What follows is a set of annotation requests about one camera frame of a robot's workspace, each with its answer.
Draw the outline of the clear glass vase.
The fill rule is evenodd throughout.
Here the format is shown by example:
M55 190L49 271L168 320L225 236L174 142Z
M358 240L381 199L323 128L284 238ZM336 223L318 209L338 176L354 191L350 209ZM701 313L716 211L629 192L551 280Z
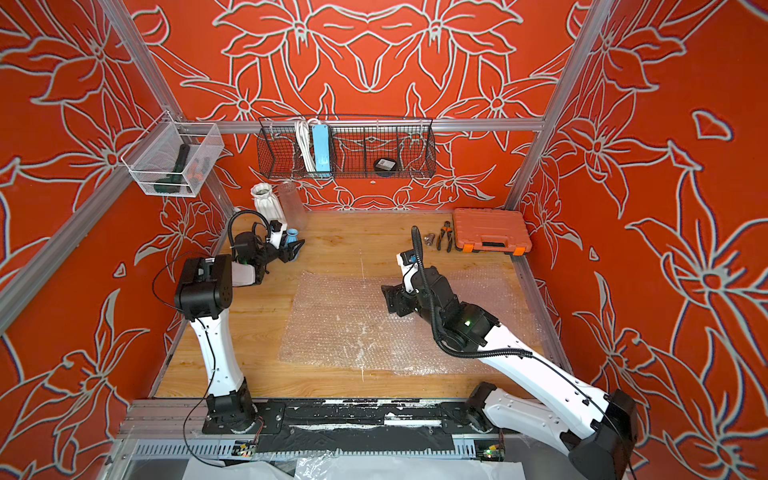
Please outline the clear glass vase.
M304 230L308 224L308 213L296 185L291 181L281 182L277 186L277 196L287 225L299 231Z

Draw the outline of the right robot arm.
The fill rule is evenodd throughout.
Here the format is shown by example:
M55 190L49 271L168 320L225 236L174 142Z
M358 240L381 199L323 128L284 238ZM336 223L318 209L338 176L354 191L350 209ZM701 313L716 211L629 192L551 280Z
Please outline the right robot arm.
M515 430L542 442L564 454L587 479L621 479L630 472L638 414L628 393L607 393L565 372L496 316L459 300L434 267L411 263L400 284L381 290L390 313L416 313L426 320L444 353L479 360L531 394L524 400L481 383L467 401L477 425Z

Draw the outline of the bubble wrap sheet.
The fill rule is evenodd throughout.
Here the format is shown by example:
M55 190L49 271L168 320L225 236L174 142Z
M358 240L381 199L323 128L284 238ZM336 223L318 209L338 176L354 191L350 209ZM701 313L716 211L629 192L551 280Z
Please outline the bubble wrap sheet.
M286 363L397 375L449 371L429 325L412 313L390 314L381 287L390 278L355 278L304 272L282 337Z
M449 272L446 274L460 301L476 304L494 315L522 342L540 354L544 353L544 333L528 307L524 294L502 267Z

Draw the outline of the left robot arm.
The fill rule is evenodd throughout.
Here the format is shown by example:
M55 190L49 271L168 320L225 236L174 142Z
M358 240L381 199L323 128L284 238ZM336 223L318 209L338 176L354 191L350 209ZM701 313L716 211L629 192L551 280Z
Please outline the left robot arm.
M264 424L232 343L229 316L234 289L260 284L269 263L295 260L305 244L293 229L282 235L278 245L260 242L251 232L235 240L233 255L186 260L174 295L176 309L197 337L206 368L206 433L244 434Z

